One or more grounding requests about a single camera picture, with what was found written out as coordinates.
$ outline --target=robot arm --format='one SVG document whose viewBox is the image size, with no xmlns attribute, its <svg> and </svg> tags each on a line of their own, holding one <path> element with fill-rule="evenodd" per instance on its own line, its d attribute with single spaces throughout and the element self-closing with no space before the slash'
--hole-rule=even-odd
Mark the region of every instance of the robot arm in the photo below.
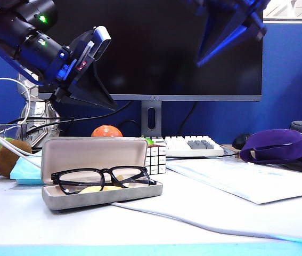
<svg viewBox="0 0 302 256">
<path fill-rule="evenodd" d="M 56 21 L 52 0 L 0 0 L 0 56 L 31 82 L 54 91 L 56 101 L 72 99 L 115 109 L 99 80 L 90 86 L 82 79 L 111 41 L 106 28 L 94 27 L 70 46 L 61 46 L 44 33 Z"/>
</svg>

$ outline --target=blue face mask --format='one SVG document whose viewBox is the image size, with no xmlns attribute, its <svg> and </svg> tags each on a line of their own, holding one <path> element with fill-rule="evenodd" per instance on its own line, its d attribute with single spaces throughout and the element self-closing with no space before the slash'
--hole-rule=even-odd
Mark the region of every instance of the blue face mask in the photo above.
<svg viewBox="0 0 302 256">
<path fill-rule="evenodd" d="M 42 151 L 35 153 L 38 157 L 28 156 L 36 164 L 41 164 Z M 18 158 L 16 165 L 10 173 L 10 179 L 15 179 L 18 184 L 23 185 L 42 185 L 42 179 L 40 177 L 40 168 L 26 161 L 24 158 Z"/>
</svg>

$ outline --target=cable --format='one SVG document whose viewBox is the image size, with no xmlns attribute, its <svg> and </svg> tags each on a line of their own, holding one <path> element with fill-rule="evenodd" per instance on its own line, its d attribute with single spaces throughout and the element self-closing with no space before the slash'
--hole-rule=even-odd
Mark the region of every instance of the cable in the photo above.
<svg viewBox="0 0 302 256">
<path fill-rule="evenodd" d="M 31 134 L 33 132 L 36 132 L 38 131 L 39 129 L 43 128 L 43 127 L 46 127 L 46 126 L 49 126 L 49 125 L 54 125 L 54 124 L 61 124 L 61 123 L 67 123 L 67 122 L 78 122 L 78 121 L 87 121 L 87 120 L 93 120 L 93 119 L 99 119 L 99 118 L 104 118 L 104 117 L 108 117 L 108 116 L 111 116 L 111 115 L 114 115 L 122 110 L 124 110 L 125 108 L 127 108 L 133 101 L 129 101 L 126 105 L 124 105 L 123 107 L 119 108 L 118 110 L 115 110 L 109 114 L 106 114 L 106 115 L 102 115 L 102 116 L 95 116 L 95 117 L 86 117 L 86 118 L 79 118 L 79 119 L 74 119 L 74 120 L 66 120 L 66 121 L 59 121 L 59 122 L 53 122 L 53 123 L 49 123 L 49 124 L 43 124 L 39 127 L 36 127 L 36 128 L 33 128 L 31 129 L 30 131 L 27 132 L 27 135 L 28 134 Z"/>
<path fill-rule="evenodd" d="M 28 118 L 29 111 L 30 111 L 30 105 L 31 105 L 31 98 L 30 98 L 30 93 L 29 93 L 28 89 L 26 88 L 26 86 L 22 82 L 20 82 L 20 81 L 18 81 L 16 79 L 13 79 L 13 78 L 0 77 L 0 80 L 8 80 L 8 81 L 16 82 L 19 85 L 21 85 L 24 88 L 25 92 L 27 93 L 27 96 L 28 96 L 28 107 L 26 109 L 25 117 L 24 117 L 23 121 L 21 123 L 19 123 L 19 124 L 23 124 L 27 120 L 27 118 Z"/>
<path fill-rule="evenodd" d="M 22 121 L 24 118 L 17 118 L 15 120 L 12 120 L 10 122 L 8 122 L 8 124 L 14 124 L 16 122 Z M 72 116 L 65 116 L 65 117 L 28 117 L 27 120 L 62 120 L 62 119 L 70 119 L 70 120 L 74 120 L 75 118 Z"/>
<path fill-rule="evenodd" d="M 25 87 L 25 85 L 23 83 L 21 83 L 20 81 L 17 81 L 16 79 L 12 79 L 12 78 L 8 78 L 8 77 L 0 77 L 0 80 L 8 80 L 8 81 L 13 81 L 13 82 L 16 82 L 18 83 L 19 85 L 21 85 L 24 90 L 26 91 L 27 95 L 28 95 L 28 108 L 26 110 L 26 113 L 25 113 L 25 117 L 24 119 L 22 120 L 22 122 L 18 123 L 18 124 L 23 124 L 27 118 L 28 118 L 28 115 L 29 115 L 29 111 L 30 111 L 30 104 L 31 104 L 31 98 L 30 98 L 30 94 L 29 94 L 29 91 L 28 89 Z M 9 143 L 8 141 L 6 141 L 5 139 L 3 139 L 2 137 L 0 137 L 0 144 L 2 144 L 5 148 L 7 148 L 8 150 L 10 150 L 11 152 L 15 153 L 16 155 L 26 159 L 27 161 L 31 162 L 33 165 L 37 166 L 40 168 L 40 165 L 34 163 L 33 161 L 31 161 L 28 157 L 26 157 L 25 155 L 29 155 L 29 156 L 33 156 L 33 157 L 36 157 L 35 155 L 29 153 L 29 152 L 25 152 L 24 150 L 12 145 L 11 143 Z"/>
<path fill-rule="evenodd" d="M 223 155 L 223 156 L 217 156 L 217 157 L 226 157 L 226 156 L 238 156 L 239 153 L 235 153 L 235 154 L 230 154 L 230 155 Z"/>
<path fill-rule="evenodd" d="M 189 117 L 191 116 L 191 114 L 193 113 L 194 109 L 196 108 L 197 106 L 197 101 L 195 101 L 192 105 L 192 108 L 190 110 L 190 112 L 187 114 L 187 116 L 185 117 L 185 119 L 182 121 L 180 127 L 179 127 L 179 130 L 178 130 L 178 136 L 182 136 L 182 129 L 183 129 L 183 126 L 184 124 L 186 123 L 186 121 L 189 119 Z"/>
<path fill-rule="evenodd" d="M 16 155 L 18 155 L 18 156 L 24 158 L 25 160 L 29 161 L 31 164 L 37 166 L 38 168 L 41 167 L 40 165 L 34 163 L 32 160 L 30 160 L 30 159 L 29 159 L 28 157 L 26 157 L 25 155 L 23 155 L 21 152 L 19 152 L 18 150 L 16 150 L 16 149 L 15 149 L 15 148 L 16 148 L 15 146 L 13 146 L 11 143 L 9 143 L 9 142 L 7 142 L 6 140 L 4 140 L 2 137 L 0 137 L 0 144 L 2 144 L 3 147 L 7 148 L 8 150 L 10 150 L 11 152 L 15 153 Z"/>
<path fill-rule="evenodd" d="M 216 233 L 220 233 L 220 234 L 235 235 L 235 236 L 246 236 L 246 237 L 257 237 L 257 238 L 267 238 L 267 239 L 275 239 L 275 240 L 283 240 L 283 241 L 296 241 L 296 242 L 301 242 L 302 241 L 302 238 L 297 238 L 297 237 L 294 238 L 294 237 L 290 237 L 290 236 L 287 236 L 287 235 L 262 234 L 262 233 L 256 233 L 256 232 L 215 228 L 215 227 L 204 225 L 204 224 L 195 222 L 193 220 L 185 219 L 185 218 L 173 215 L 173 214 L 136 208 L 136 207 L 132 207 L 132 206 L 122 204 L 122 203 L 110 203 L 110 205 L 125 208 L 125 209 L 129 209 L 129 210 L 133 210 L 133 211 L 153 214 L 153 215 L 157 215 L 157 216 L 161 216 L 161 217 L 165 217 L 165 218 L 169 218 L 169 219 L 173 219 L 173 220 L 177 220 L 177 221 L 180 221 L 180 222 L 183 222 L 183 223 L 193 225 L 193 226 L 198 227 L 198 228 L 202 228 L 202 229 L 212 231 L 212 232 L 216 232 Z"/>
<path fill-rule="evenodd" d="M 121 130 L 121 127 L 126 124 L 126 123 L 134 123 L 136 126 L 138 126 L 138 128 L 140 129 L 141 131 L 141 125 L 136 121 L 136 120 L 131 120 L 131 119 L 127 119 L 127 120 L 123 120 L 122 122 L 120 122 L 118 125 L 117 125 L 117 128 L 119 130 Z"/>
</svg>

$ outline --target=green led light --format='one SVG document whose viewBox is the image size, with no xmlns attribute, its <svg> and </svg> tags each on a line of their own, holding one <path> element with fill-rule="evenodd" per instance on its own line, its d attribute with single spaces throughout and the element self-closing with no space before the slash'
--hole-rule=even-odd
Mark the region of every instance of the green led light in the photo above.
<svg viewBox="0 0 302 256">
<path fill-rule="evenodd" d="M 46 46 L 46 41 L 44 41 L 42 38 L 40 38 L 40 39 L 38 40 L 38 42 L 39 42 L 41 45 Z"/>
<path fill-rule="evenodd" d="M 39 20 L 43 23 L 47 23 L 46 17 L 44 15 L 39 16 Z"/>
</svg>

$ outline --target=computer mouse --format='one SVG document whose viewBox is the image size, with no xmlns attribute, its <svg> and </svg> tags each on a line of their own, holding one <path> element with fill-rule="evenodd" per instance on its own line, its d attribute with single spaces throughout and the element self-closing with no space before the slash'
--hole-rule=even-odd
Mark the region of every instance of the computer mouse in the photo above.
<svg viewBox="0 0 302 256">
<path fill-rule="evenodd" d="M 233 140 L 232 146 L 235 149 L 242 149 L 251 135 L 251 133 L 241 133 Z"/>
</svg>

